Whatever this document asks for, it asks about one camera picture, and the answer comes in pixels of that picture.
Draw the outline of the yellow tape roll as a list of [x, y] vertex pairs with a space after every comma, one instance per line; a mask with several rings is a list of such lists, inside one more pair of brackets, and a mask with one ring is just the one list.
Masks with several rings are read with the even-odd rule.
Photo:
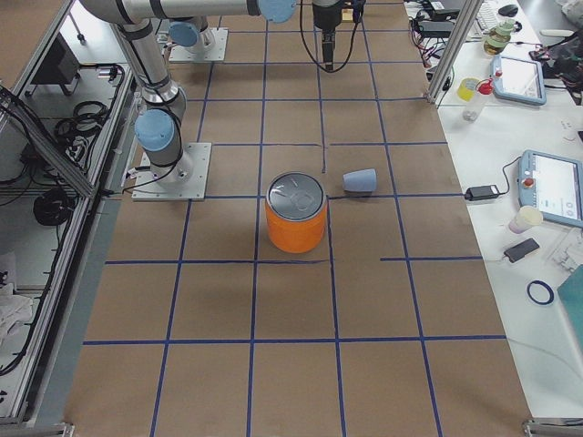
[[464, 100], [465, 102], [469, 102], [471, 98], [474, 96], [476, 92], [476, 87], [480, 83], [480, 80], [475, 77], [465, 77], [461, 80], [456, 94], [457, 96]]

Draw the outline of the black computer mouse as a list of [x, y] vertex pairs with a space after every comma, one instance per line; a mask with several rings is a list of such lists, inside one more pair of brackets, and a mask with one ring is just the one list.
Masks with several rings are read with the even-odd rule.
[[518, 13], [518, 5], [516, 4], [508, 4], [501, 6], [497, 13], [503, 17], [515, 17]]

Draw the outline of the clear squeeze bottle red cap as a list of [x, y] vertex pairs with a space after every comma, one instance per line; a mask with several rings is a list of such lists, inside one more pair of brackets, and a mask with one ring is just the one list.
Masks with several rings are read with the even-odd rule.
[[462, 118], [465, 121], [474, 122], [478, 119], [486, 103], [493, 94], [493, 78], [480, 81], [476, 85], [475, 92], [469, 102], [465, 105]]

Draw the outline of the black smartphone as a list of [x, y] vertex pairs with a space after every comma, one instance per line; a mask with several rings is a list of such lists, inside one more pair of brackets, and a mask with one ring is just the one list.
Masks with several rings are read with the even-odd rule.
[[510, 263], [516, 263], [539, 248], [539, 244], [533, 238], [529, 238], [505, 249], [503, 255]]

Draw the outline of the white paper cup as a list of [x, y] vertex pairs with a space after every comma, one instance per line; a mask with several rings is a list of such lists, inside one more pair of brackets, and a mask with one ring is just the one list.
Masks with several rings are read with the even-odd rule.
[[521, 234], [533, 227], [541, 225], [543, 220], [543, 214], [540, 210], [533, 206], [525, 205], [518, 210], [516, 215], [508, 223], [508, 228], [513, 233]]

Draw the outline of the black power adapter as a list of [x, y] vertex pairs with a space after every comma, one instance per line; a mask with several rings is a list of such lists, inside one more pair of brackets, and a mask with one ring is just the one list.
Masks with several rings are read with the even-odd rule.
[[498, 198], [501, 195], [497, 185], [469, 187], [464, 194], [467, 201], [481, 201]]

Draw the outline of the orange can with silver lid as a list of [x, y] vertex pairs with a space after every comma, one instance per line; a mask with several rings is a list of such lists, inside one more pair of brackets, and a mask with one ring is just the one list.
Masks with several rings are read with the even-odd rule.
[[269, 185], [265, 214], [271, 243], [288, 253], [305, 253], [322, 240], [326, 197], [320, 182], [301, 172], [277, 176]]

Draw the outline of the teal box corner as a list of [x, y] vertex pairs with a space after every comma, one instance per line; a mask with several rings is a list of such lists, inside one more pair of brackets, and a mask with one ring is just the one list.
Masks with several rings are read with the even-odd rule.
[[568, 315], [570, 325], [575, 332], [575, 337], [581, 343], [583, 333], [583, 279], [581, 265], [558, 287], [557, 292]]

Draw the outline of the teach pendant near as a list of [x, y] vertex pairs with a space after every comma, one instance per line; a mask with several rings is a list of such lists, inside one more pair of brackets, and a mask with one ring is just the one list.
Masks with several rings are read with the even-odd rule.
[[526, 150], [517, 171], [520, 206], [537, 208], [547, 221], [582, 228], [582, 163]]

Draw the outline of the aluminium frame post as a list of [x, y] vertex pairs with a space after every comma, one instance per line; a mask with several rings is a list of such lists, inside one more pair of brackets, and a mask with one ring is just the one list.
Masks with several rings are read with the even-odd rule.
[[468, 32], [476, 19], [481, 0], [465, 1], [456, 20], [454, 29], [445, 45], [445, 51], [434, 71], [432, 80], [429, 83], [425, 94], [429, 103], [434, 103], [442, 91], [443, 85], [448, 78], [450, 70], [457, 58], [461, 46], [465, 42]]

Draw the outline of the teach pendant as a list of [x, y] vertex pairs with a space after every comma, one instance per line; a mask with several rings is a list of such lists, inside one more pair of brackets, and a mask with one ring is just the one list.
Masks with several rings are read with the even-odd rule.
[[526, 150], [517, 171], [520, 206], [537, 208], [547, 221], [582, 228], [582, 163]]
[[537, 61], [497, 55], [491, 61], [491, 73], [496, 97], [531, 106], [546, 104], [542, 66]]

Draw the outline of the teach pendant far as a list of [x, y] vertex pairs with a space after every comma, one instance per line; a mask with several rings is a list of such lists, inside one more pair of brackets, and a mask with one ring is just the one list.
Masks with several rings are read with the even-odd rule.
[[531, 106], [546, 104], [542, 66], [537, 61], [497, 55], [491, 61], [491, 73], [496, 97]]

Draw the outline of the light blue cup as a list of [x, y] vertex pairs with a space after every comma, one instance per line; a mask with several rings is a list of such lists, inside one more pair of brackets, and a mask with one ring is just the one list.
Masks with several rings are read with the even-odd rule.
[[348, 193], [373, 193], [377, 189], [377, 173], [365, 168], [343, 175], [343, 190]]

